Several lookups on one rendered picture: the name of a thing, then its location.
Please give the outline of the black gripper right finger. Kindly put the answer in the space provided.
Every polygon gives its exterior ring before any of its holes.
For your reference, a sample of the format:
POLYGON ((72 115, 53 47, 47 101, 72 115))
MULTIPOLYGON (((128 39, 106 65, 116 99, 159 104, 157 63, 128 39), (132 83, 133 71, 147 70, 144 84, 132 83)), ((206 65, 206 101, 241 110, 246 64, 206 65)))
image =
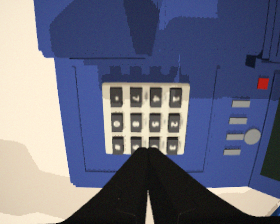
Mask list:
POLYGON ((223 200, 156 147, 148 147, 148 194, 154 224, 280 224, 223 200))

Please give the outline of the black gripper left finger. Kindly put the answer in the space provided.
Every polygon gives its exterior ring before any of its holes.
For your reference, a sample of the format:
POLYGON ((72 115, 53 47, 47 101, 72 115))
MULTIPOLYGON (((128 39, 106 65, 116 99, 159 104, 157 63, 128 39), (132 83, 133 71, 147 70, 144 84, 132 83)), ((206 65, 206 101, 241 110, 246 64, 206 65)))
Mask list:
POLYGON ((138 147, 106 185, 70 217, 51 224, 145 224, 148 152, 138 147))

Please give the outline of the beige phone keypad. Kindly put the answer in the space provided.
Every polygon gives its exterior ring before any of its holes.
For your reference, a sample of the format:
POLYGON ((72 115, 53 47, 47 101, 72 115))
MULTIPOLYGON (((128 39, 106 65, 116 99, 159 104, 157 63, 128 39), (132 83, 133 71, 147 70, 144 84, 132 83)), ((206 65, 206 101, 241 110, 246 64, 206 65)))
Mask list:
POLYGON ((189 94, 188 83, 102 83, 106 153, 184 154, 189 94))

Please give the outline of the blue phone faceplate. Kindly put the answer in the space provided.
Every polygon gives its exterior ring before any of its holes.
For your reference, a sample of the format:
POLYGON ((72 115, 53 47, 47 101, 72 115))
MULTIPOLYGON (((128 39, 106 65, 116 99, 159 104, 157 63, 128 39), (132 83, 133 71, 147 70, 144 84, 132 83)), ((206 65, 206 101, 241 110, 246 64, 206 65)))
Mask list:
POLYGON ((76 187, 103 188, 131 156, 106 153, 102 83, 188 83, 184 154, 165 155, 206 188, 248 187, 280 199, 280 62, 164 52, 148 58, 55 58, 54 65, 76 187))

